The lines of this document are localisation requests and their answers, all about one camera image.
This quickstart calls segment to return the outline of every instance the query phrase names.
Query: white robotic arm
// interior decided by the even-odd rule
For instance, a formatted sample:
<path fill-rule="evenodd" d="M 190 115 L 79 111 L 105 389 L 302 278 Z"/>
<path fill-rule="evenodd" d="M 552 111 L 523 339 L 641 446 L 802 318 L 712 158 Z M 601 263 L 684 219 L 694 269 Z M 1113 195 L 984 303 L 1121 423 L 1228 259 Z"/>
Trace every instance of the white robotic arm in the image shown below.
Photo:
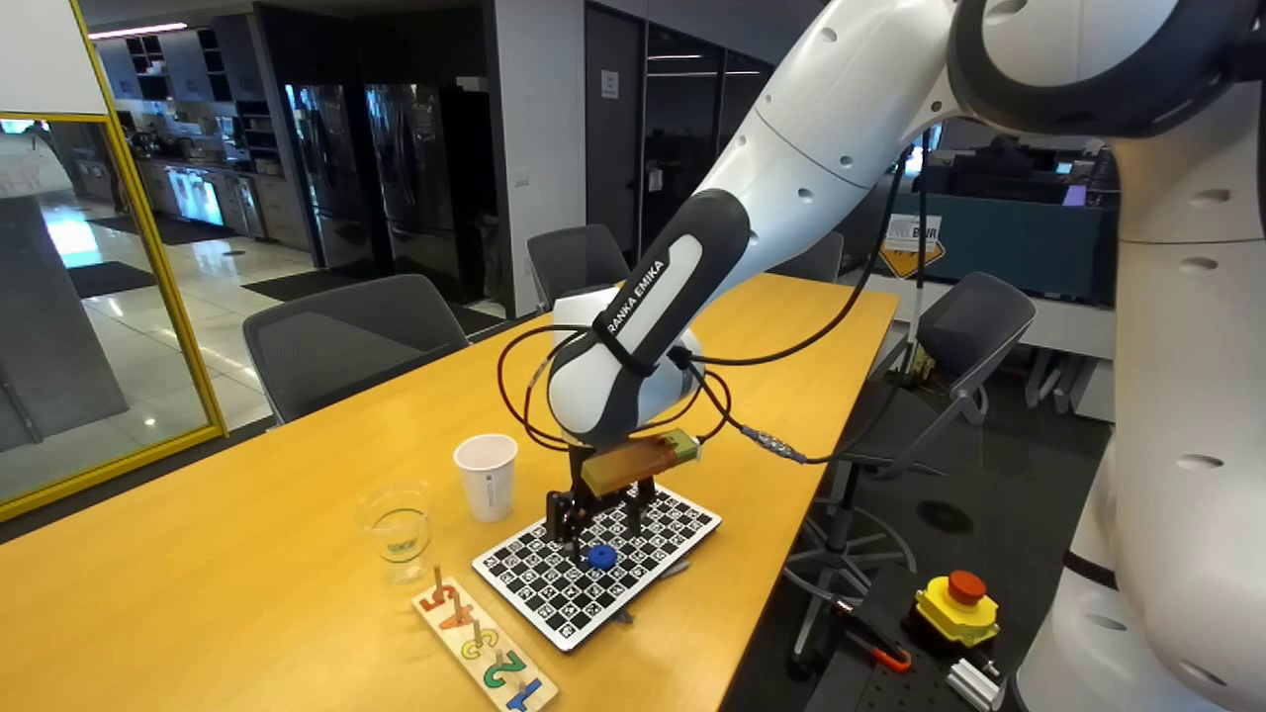
<path fill-rule="evenodd" d="M 608 446 L 680 401 L 688 322 L 815 244 L 924 123 L 1114 137 L 1114 446 L 1022 694 L 1266 708 L 1266 164 L 1240 50 L 1266 55 L 1261 0 L 825 5 L 616 295 L 560 318 L 592 330 L 548 365 L 559 423 Z"/>

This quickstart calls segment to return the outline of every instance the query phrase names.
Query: gray floor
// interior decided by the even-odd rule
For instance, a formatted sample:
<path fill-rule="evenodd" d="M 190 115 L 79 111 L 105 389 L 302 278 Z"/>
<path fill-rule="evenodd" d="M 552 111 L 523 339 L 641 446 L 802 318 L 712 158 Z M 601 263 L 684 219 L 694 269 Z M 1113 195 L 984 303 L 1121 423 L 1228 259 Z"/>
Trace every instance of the gray floor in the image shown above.
<path fill-rule="evenodd" d="M 977 571 L 1006 605 L 1001 662 L 1018 662 L 1054 596 L 1059 554 L 1073 537 L 1075 512 L 1096 473 L 1113 426 L 1048 409 L 1025 409 L 1022 359 L 994 381 L 994 415 L 984 426 L 957 423 L 920 464 L 940 480 L 905 473 L 895 481 L 857 487 L 857 508 L 891 517 L 920 557 L 920 572 Z M 872 435 L 891 442 L 924 415 L 924 394 L 898 394 Z M 920 517 L 924 504 L 944 504 L 968 517 L 965 533 L 944 533 Z M 746 650 L 728 706 L 737 712 L 808 708 L 818 675 L 794 682 L 788 671 L 791 628 L 802 596 L 788 586 L 770 596 L 759 636 Z M 895 675 L 872 675 L 853 696 L 836 696 L 825 708 L 910 708 L 898 706 Z"/>

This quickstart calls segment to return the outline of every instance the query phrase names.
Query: paper cup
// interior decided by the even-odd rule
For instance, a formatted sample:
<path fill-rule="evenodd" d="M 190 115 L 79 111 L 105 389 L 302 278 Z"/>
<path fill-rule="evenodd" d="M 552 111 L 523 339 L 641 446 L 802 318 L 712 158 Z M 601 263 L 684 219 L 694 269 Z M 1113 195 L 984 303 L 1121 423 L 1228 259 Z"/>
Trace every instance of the paper cup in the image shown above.
<path fill-rule="evenodd" d="M 513 504 L 513 454 L 517 442 L 510 435 L 469 435 L 454 446 L 451 464 L 467 481 L 467 497 L 477 521 L 500 521 Z"/>

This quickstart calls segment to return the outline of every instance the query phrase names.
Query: yellow table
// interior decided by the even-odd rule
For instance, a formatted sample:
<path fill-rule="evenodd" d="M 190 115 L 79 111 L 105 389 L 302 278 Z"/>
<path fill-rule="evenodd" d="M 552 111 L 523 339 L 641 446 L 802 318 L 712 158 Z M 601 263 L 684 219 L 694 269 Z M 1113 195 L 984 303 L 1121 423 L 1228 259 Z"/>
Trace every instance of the yellow table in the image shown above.
<path fill-rule="evenodd" d="M 808 335 L 848 290 L 759 278 L 715 301 L 703 353 L 742 356 Z M 728 371 L 737 415 L 802 450 L 825 450 L 876 365 L 895 301 L 868 294 L 818 350 Z M 469 557 L 542 517 L 567 460 L 523 442 L 513 513 L 477 528 L 451 446 L 469 431 L 513 431 L 493 394 L 493 335 L 355 401 L 228 446 L 150 487 L 0 546 L 0 708 L 481 708 L 481 694 L 415 621 L 418 586 L 384 582 L 361 504 L 418 481 L 432 549 L 477 605 L 559 682 L 559 708 L 715 708 L 779 579 L 823 466 L 757 450 L 737 431 L 663 473 L 715 512 L 719 529 L 680 579 L 633 600 L 560 655 Z M 545 343 L 523 350 L 513 385 Z M 712 423 L 703 401 L 684 418 Z"/>

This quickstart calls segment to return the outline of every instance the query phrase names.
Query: red button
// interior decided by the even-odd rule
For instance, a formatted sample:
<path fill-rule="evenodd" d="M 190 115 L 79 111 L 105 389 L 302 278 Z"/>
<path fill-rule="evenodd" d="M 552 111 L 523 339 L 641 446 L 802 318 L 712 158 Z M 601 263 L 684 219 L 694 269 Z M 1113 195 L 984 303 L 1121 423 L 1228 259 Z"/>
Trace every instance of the red button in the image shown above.
<path fill-rule="evenodd" d="M 984 596 L 984 582 L 968 571 L 948 571 L 948 596 L 963 605 L 977 605 Z"/>

